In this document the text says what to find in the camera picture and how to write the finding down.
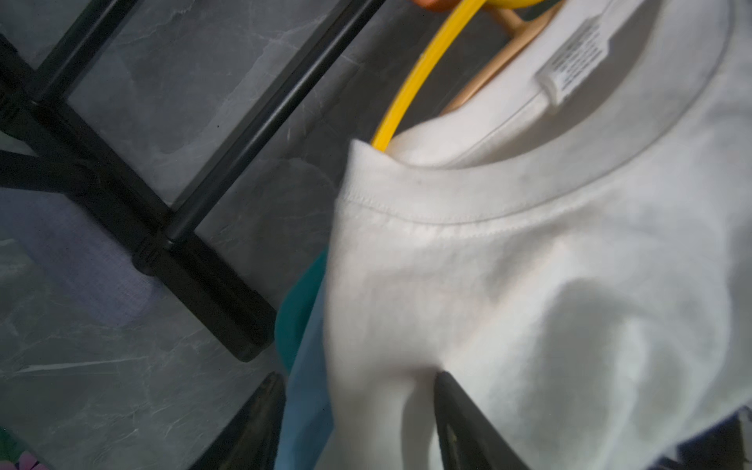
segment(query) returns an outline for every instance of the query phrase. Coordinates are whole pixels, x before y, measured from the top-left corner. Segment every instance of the orange object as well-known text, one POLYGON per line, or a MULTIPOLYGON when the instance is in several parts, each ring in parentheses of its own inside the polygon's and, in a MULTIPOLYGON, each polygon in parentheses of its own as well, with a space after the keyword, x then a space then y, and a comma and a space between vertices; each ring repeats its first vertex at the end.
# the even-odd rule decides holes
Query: orange object
POLYGON ((430 11, 449 11, 456 7, 459 0, 413 0, 417 6, 430 11))

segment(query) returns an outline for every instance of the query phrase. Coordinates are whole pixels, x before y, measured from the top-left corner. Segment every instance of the grey marble floor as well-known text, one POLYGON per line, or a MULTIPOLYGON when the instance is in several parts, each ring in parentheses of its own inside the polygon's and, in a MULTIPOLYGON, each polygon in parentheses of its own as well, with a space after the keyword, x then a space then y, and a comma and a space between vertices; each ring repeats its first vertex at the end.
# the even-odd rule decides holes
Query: grey marble floor
MULTIPOLYGON (((86 0, 4 0, 0 33, 38 65, 86 0)), ((170 205, 335 0, 143 0, 69 97, 170 205)), ((368 139, 442 17, 387 0, 199 234, 273 305, 326 245, 347 146, 368 139)), ((481 15, 419 94, 431 117, 505 41, 481 15)), ((115 329, 91 320, 0 232, 0 425, 54 468, 186 468, 262 377, 169 292, 115 329)))

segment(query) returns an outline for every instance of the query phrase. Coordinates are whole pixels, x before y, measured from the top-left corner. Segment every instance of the white t-shirt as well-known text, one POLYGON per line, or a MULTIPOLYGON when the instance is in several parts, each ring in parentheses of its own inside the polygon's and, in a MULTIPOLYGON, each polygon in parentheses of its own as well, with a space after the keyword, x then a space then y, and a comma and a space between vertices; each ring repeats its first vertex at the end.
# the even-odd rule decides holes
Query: white t-shirt
POLYGON ((389 155, 353 143, 318 468, 442 468, 440 370, 533 470, 644 468, 752 396, 752 5, 647 0, 542 114, 520 70, 566 11, 389 155))

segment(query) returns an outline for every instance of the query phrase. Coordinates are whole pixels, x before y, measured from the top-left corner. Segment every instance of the blue fabric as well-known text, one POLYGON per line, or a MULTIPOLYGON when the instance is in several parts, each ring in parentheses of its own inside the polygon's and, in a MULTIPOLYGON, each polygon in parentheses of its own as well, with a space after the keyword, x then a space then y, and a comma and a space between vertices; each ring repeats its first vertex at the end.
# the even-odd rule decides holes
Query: blue fabric
POLYGON ((107 326, 140 317, 161 295, 161 283, 136 271, 130 253, 62 194, 0 188, 0 226, 107 326))
POLYGON ((293 369, 311 309, 326 270, 326 249, 287 293, 274 322, 274 344, 287 371, 293 369))
POLYGON ((334 428, 323 348, 324 282, 305 327, 282 417, 275 470, 312 470, 334 428))

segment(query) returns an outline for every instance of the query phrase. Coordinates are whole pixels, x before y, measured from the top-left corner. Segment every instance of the care label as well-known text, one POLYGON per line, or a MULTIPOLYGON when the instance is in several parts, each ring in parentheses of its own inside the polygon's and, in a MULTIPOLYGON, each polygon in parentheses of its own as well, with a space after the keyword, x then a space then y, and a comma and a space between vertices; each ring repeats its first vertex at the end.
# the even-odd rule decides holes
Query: care label
POLYGON ((538 80, 554 106, 561 105, 608 55, 600 17, 590 18, 546 62, 538 80))

